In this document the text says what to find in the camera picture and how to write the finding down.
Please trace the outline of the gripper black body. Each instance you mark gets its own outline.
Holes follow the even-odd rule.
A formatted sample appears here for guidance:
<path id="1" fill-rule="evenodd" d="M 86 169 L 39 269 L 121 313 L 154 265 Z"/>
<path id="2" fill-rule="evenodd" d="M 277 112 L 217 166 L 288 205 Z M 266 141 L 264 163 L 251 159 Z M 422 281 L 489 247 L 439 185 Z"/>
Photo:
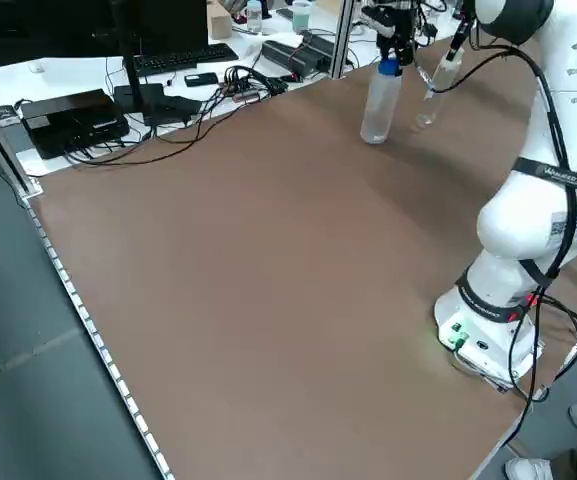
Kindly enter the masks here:
<path id="1" fill-rule="evenodd" d="M 413 1 L 376 1 L 379 10 L 375 20 L 376 31 L 387 38 L 395 34 L 409 34 L 412 29 L 414 2 Z"/>

